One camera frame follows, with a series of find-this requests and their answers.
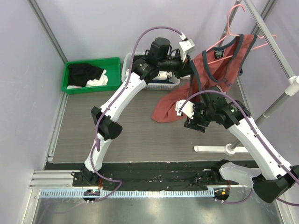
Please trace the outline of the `red tank top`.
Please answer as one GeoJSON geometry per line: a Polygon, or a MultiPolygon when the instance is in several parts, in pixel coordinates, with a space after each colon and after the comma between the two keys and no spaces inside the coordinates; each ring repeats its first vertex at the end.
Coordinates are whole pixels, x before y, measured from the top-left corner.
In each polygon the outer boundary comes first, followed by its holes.
{"type": "Polygon", "coordinates": [[[256,39],[257,35],[239,34],[224,46],[202,51],[191,61],[193,80],[163,96],[152,113],[152,120],[169,123],[182,119],[175,111],[176,103],[201,90],[216,86],[228,92],[241,75],[242,65],[256,39]]]}

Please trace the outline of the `green plastic tray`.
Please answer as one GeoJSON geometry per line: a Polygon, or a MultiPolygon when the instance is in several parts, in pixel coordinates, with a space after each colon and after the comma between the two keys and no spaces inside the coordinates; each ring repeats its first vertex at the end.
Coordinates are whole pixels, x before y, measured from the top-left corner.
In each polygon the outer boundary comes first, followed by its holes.
{"type": "Polygon", "coordinates": [[[67,62],[64,68],[64,75],[62,80],[61,90],[67,94],[82,94],[89,92],[99,92],[99,91],[112,91],[117,90],[121,85],[121,62],[120,58],[103,58],[103,59],[93,59],[93,60],[83,60],[83,61],[73,61],[67,62]],[[105,69],[106,75],[108,77],[108,84],[105,86],[95,86],[95,87],[80,87],[80,88],[67,88],[69,71],[67,66],[73,63],[89,63],[91,65],[105,69]]]}

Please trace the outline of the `pink wire hanger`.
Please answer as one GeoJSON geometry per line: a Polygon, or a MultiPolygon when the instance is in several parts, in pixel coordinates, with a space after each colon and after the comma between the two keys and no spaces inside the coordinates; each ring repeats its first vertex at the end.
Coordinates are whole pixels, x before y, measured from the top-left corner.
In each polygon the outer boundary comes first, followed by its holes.
{"type": "MultiPolygon", "coordinates": [[[[231,9],[230,9],[229,12],[228,12],[228,14],[227,14],[227,23],[226,23],[226,27],[225,27],[225,29],[224,29],[224,31],[223,31],[223,33],[222,33],[222,34],[223,34],[223,35],[222,35],[222,38],[221,38],[218,42],[216,42],[214,45],[212,45],[210,48],[208,48],[206,51],[212,49],[212,48],[215,47],[216,45],[217,45],[217,46],[220,46],[219,44],[223,43],[223,41],[226,39],[227,36],[234,36],[234,37],[239,36],[239,35],[237,35],[237,34],[231,34],[231,33],[230,33],[230,24],[231,24],[231,22],[232,22],[232,20],[233,20],[233,18],[234,18],[234,16],[235,16],[235,13],[236,13],[238,7],[241,7],[242,10],[245,12],[245,7],[244,7],[240,2],[241,2],[241,0],[236,0],[234,6],[231,7],[231,9]]],[[[258,37],[259,39],[264,39],[264,38],[265,38],[264,36],[259,36],[259,35],[257,35],[257,37],[258,37]]],[[[277,35],[272,34],[272,37],[273,37],[274,40],[275,40],[275,39],[277,38],[277,35]]],[[[252,48],[251,50],[256,50],[256,49],[258,49],[258,48],[261,48],[261,47],[264,47],[264,46],[267,46],[267,45],[269,45],[269,44],[268,44],[268,43],[265,43],[265,44],[256,46],[256,47],[252,48]]],[[[220,58],[220,59],[217,59],[217,60],[214,60],[214,61],[212,61],[212,62],[209,62],[208,65],[213,64],[213,63],[216,63],[216,62],[219,62],[219,61],[223,61],[223,60],[228,59],[228,58],[231,58],[231,57],[232,57],[232,55],[227,56],[227,57],[223,57],[223,58],[220,58]]]]}

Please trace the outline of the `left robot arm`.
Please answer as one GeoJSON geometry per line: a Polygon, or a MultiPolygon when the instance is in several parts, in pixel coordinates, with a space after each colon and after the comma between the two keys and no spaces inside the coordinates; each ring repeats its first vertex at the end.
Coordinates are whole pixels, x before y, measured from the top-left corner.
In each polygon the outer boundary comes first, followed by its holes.
{"type": "Polygon", "coordinates": [[[177,49],[168,39],[156,38],[143,56],[132,54],[129,74],[119,89],[101,107],[91,111],[95,122],[94,144],[77,179],[84,185],[95,186],[100,179],[104,156],[111,142],[122,132],[118,119],[130,101],[144,89],[160,71],[172,72],[176,77],[187,71],[189,53],[195,48],[191,39],[183,38],[177,49]]]}

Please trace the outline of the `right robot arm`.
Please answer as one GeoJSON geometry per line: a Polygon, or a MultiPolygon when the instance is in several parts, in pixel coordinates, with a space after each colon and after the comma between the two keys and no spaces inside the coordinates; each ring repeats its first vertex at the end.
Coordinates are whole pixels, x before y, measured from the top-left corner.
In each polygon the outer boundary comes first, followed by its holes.
{"type": "Polygon", "coordinates": [[[254,159],[257,168],[247,168],[222,160],[212,168],[216,184],[233,181],[251,187],[271,203],[299,182],[299,167],[291,165],[261,133],[250,112],[239,101],[215,90],[199,91],[176,103],[178,116],[187,116],[184,126],[204,132],[211,122],[233,134],[254,159]]]}

